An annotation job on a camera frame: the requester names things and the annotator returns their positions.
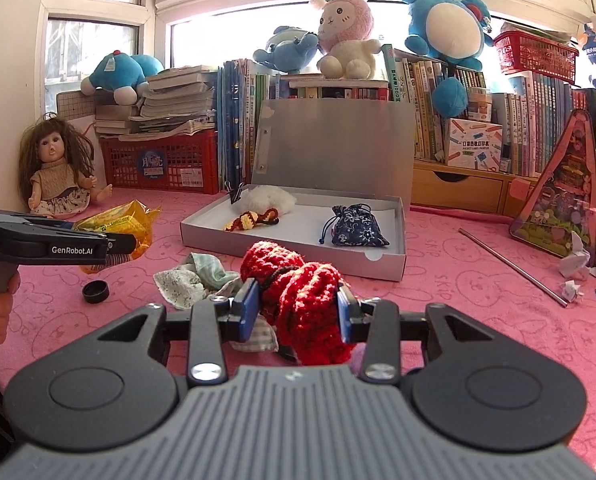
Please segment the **yellow plastic bag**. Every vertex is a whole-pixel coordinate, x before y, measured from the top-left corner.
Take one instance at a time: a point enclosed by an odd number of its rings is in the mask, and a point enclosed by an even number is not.
[[[95,274],[107,267],[140,258],[152,244],[152,225],[159,213],[160,208],[148,209],[137,200],[133,200],[76,222],[73,225],[76,231],[130,234],[136,238],[136,248],[131,254],[110,254],[104,264],[80,266],[82,271],[86,274]]]

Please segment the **pink plush bunny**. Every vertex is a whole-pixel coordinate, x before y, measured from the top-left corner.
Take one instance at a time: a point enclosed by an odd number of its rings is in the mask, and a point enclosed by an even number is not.
[[[322,9],[318,44],[326,55],[318,70],[327,79],[371,79],[380,42],[368,39],[374,17],[367,0],[312,0],[312,5]]]

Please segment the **red basket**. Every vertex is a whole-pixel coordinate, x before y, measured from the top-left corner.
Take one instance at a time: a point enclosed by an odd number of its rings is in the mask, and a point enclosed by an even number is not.
[[[500,69],[505,75],[531,70],[574,84],[578,51],[519,30],[503,32],[494,40]]]
[[[218,193],[217,135],[214,130],[145,142],[100,139],[100,147],[108,184]]]

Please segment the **floral cloth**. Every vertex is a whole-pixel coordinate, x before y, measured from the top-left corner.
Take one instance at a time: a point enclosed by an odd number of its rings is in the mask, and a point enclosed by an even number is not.
[[[376,217],[367,204],[331,208],[337,222],[331,229],[331,243],[338,246],[385,247],[389,242],[380,234]]]
[[[31,210],[35,215],[53,218],[69,218],[82,213],[89,206],[89,190],[72,187],[65,194],[50,200],[41,200],[37,208]]]
[[[204,298],[232,298],[242,287],[238,272],[224,270],[212,254],[191,253],[177,267],[153,275],[162,297],[178,310],[187,310]],[[276,332],[264,317],[258,316],[253,332],[245,343],[230,343],[241,352],[278,351]]]

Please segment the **drawstring pouch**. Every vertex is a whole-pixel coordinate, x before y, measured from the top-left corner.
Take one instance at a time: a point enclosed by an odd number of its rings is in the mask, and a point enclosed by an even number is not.
[[[331,243],[336,246],[385,247],[389,242],[380,234],[380,227],[372,209],[367,204],[349,207],[335,205],[334,212],[322,228],[318,242],[325,243],[327,229],[331,227]]]

